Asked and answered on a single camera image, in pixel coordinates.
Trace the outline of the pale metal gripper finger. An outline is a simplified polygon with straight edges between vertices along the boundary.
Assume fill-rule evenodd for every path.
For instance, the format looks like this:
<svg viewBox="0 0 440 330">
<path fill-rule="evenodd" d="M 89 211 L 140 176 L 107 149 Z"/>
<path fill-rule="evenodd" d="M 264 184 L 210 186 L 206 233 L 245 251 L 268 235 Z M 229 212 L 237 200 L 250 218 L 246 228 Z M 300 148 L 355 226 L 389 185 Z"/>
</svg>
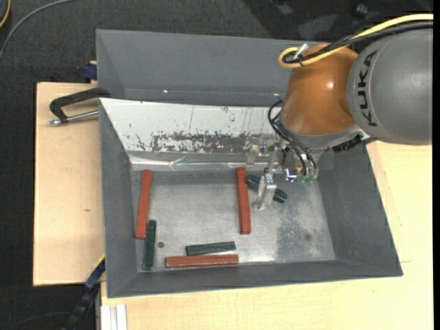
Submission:
<svg viewBox="0 0 440 330">
<path fill-rule="evenodd" d="M 270 160 L 272 146 L 267 144 L 252 144 L 245 155 L 247 166 L 267 164 Z"/>
<path fill-rule="evenodd" d="M 258 178 L 255 178 L 255 182 L 258 184 L 258 197 L 252 203 L 253 208 L 256 210 L 269 208 L 272 205 L 277 189 L 274 178 L 272 176 L 262 175 Z"/>
</svg>

